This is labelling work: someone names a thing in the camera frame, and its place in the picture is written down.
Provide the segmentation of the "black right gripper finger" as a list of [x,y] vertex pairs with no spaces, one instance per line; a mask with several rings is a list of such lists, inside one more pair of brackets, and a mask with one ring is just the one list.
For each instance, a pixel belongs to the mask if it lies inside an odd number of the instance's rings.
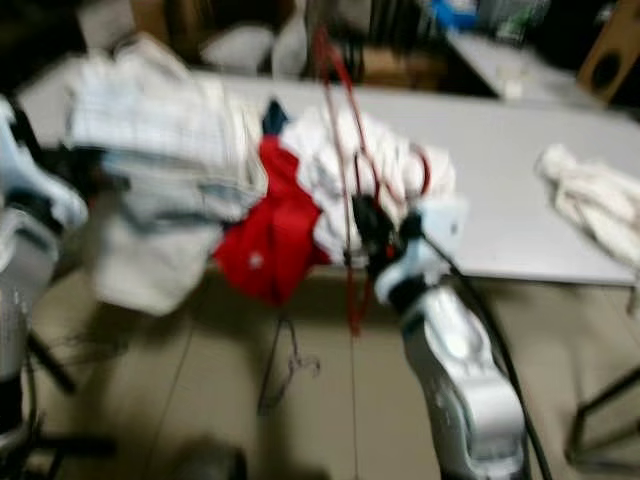
[[374,196],[362,197],[362,244],[375,246],[390,242],[396,223]]
[[355,221],[360,248],[372,251],[381,243],[381,206],[372,196],[353,196],[351,201],[352,218]]

